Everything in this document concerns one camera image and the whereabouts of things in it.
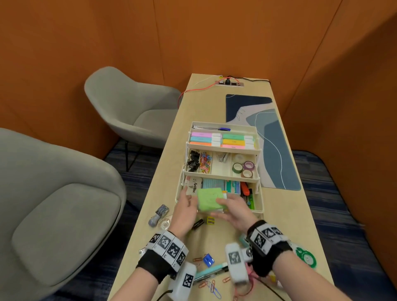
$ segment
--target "forearm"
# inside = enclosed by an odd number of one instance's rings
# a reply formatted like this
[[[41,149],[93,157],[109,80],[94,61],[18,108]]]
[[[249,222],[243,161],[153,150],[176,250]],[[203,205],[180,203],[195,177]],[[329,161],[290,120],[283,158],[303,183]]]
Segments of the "forearm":
[[[142,268],[136,268],[111,301],[150,301],[158,286],[157,279]]]
[[[293,301],[351,301],[291,251],[278,256],[273,271]]]

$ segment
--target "blue carpet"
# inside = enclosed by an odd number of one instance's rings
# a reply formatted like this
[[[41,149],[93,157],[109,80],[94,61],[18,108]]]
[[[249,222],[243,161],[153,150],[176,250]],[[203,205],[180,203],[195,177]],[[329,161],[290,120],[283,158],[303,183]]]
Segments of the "blue carpet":
[[[132,162],[138,146],[129,145]],[[125,172],[124,142],[106,157],[127,186],[127,199],[142,207],[156,171],[161,150],[144,147],[131,170]],[[364,231],[350,215],[326,167],[315,155],[293,152],[303,188],[335,285],[354,301],[397,300],[397,292],[382,270]],[[138,218],[125,206],[113,233],[87,266],[58,292],[43,301],[105,301]]]

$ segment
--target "tabletop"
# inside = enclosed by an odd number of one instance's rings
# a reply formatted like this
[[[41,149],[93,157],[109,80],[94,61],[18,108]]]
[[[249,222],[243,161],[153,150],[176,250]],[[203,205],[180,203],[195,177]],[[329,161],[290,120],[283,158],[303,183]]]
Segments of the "tabletop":
[[[218,77],[215,75],[193,73],[187,89],[205,88],[217,79]],[[148,225],[148,221],[154,215],[155,210],[161,204],[165,204],[170,208],[169,215],[172,214],[175,206],[176,189],[185,163],[186,140],[192,121],[225,123],[226,94],[267,96],[274,100],[270,83],[264,81],[250,82],[243,79],[240,81],[244,83],[244,88],[216,85],[207,90],[185,93],[108,300],[134,271],[139,260],[138,250],[143,248],[158,230],[158,228],[151,228]],[[282,124],[277,106],[276,112]],[[264,219],[268,223],[276,225],[291,241],[309,250],[316,257],[316,271],[333,283],[303,188],[300,191],[291,191],[262,187],[262,194]],[[214,258],[215,264],[223,263],[226,261],[225,245],[238,241],[239,235],[240,233],[237,233],[227,222],[219,219],[215,220],[215,225],[205,224],[187,236],[185,242],[189,249],[187,260],[191,262],[193,258],[203,257],[204,254],[209,253]],[[201,263],[197,269],[200,271],[204,268],[206,268],[205,264]],[[229,273],[224,273],[210,280],[216,281],[215,287],[221,294],[222,299],[231,301],[234,294],[232,283],[224,284],[222,282],[222,279],[228,276]],[[154,300],[157,300],[168,289],[168,284],[169,277],[158,286],[153,297]],[[284,291],[278,289],[276,291],[285,300],[290,300]],[[192,288],[189,300],[217,300],[217,298],[210,293],[207,287],[198,288],[195,285]],[[252,292],[244,297],[244,300],[268,301],[279,299],[267,287],[256,284]]]

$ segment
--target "power outlet strip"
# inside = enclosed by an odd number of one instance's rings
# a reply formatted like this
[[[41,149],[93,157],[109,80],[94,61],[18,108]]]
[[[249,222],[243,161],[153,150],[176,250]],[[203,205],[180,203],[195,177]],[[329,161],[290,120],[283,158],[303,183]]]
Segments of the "power outlet strip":
[[[227,86],[227,87],[243,87],[244,88],[244,83],[237,83],[235,81],[231,81],[230,85],[225,84],[225,80],[218,82],[215,84],[216,86]]]

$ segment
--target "blue desk mat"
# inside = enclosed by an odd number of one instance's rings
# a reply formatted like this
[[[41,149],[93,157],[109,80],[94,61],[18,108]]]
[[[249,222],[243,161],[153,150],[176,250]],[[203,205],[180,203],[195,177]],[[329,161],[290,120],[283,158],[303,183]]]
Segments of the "blue desk mat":
[[[226,123],[255,126],[262,153],[258,172],[262,187],[301,190],[287,142],[270,97],[226,95]]]

